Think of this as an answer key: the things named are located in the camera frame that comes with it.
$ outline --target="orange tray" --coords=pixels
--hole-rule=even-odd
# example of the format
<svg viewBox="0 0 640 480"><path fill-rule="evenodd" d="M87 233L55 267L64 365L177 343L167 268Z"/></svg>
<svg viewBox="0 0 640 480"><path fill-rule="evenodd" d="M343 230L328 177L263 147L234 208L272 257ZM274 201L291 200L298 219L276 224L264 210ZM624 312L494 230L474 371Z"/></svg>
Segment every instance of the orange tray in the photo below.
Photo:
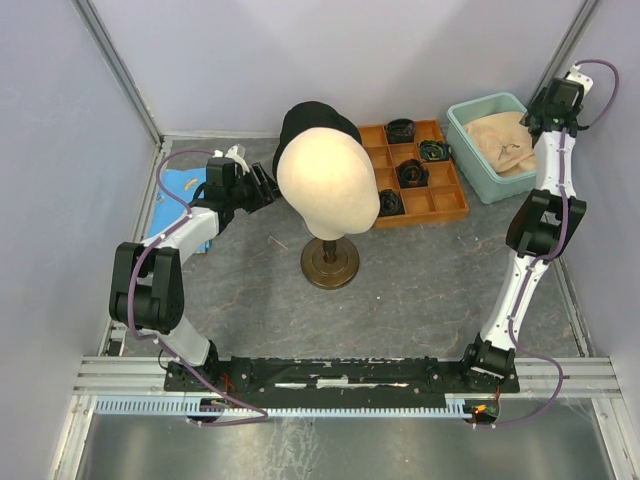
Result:
<svg viewBox="0 0 640 480"><path fill-rule="evenodd" d="M465 218L469 204L460 186L453 160L427 163L429 183L426 187L400 188L395 167L411 158L420 159L418 144L423 140L444 142L444 135L436 120L416 122L414 143L389 145L384 125L358 128L362 144L369 154L376 174L378 191L391 189L400 194L403 215L378 217L374 227L388 228L420 223L449 222Z"/></svg>

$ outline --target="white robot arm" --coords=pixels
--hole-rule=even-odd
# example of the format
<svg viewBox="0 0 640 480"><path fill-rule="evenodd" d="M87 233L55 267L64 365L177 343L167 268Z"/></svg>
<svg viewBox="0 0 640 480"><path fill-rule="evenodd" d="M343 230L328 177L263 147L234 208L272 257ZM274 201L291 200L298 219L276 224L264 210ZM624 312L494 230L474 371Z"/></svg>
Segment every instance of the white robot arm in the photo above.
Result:
<svg viewBox="0 0 640 480"><path fill-rule="evenodd" d="M570 72L554 78L529 107L524 125L538 160L536 188L507 232L509 267L489 320L463 358L470 386L484 388L515 377L513 360L527 307L540 278L571 239L586 211L576 198L571 153L591 79Z"/></svg>
<svg viewBox="0 0 640 480"><path fill-rule="evenodd" d="M167 351L193 367L216 365L217 351L183 314L182 265L226 228L236 209L252 213L273 203L279 194L262 166L256 163L250 168L243 157L244 148L239 145L224 156L216 151L207 164L206 181L196 190L187 212L158 235L141 243L122 243L116 250L111 317L130 325L128 302L132 301L135 334L162 342Z"/></svg>

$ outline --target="white wall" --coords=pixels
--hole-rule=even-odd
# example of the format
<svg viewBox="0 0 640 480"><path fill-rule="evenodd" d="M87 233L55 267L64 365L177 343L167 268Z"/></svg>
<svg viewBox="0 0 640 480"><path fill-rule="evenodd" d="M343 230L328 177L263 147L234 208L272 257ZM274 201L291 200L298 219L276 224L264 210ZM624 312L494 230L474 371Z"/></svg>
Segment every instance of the white wall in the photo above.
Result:
<svg viewBox="0 0 640 480"><path fill-rule="evenodd" d="M528 101L582 0L94 0L165 133L279 132L318 99L358 124Z"/></svg>
<svg viewBox="0 0 640 480"><path fill-rule="evenodd" d="M587 214L566 258L578 300L599 354L610 355L636 431L640 431L640 2L603 2L572 60L599 57L618 66L620 93L612 110L578 136L573 168ZM612 75L583 67L594 78L582 123L609 98Z"/></svg>
<svg viewBox="0 0 640 480"><path fill-rule="evenodd" d="M0 15L0 465L46 478L154 146L69 0Z"/></svg>

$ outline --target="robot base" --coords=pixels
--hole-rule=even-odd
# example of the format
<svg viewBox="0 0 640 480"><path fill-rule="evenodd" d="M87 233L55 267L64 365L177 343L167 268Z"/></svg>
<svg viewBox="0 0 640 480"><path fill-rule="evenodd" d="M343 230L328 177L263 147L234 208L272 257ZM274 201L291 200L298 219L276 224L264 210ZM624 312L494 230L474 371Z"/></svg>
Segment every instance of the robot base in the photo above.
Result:
<svg viewBox="0 0 640 480"><path fill-rule="evenodd" d="M471 388L461 361L433 358L318 359L238 358L220 361L216 386L260 408L443 408L445 394L496 393L497 383ZM206 392L171 362L169 392ZM505 378L502 393L518 393L517 377Z"/></svg>

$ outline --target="beige cloth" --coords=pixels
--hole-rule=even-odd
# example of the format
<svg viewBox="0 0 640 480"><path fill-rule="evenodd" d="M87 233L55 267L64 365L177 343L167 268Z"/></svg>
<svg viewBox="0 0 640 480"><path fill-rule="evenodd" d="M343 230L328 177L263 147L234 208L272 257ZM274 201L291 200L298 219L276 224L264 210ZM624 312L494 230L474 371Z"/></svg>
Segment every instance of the beige cloth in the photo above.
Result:
<svg viewBox="0 0 640 480"><path fill-rule="evenodd" d="M535 170L537 161L522 112L503 112L478 118L464 126L480 152L503 177Z"/></svg>

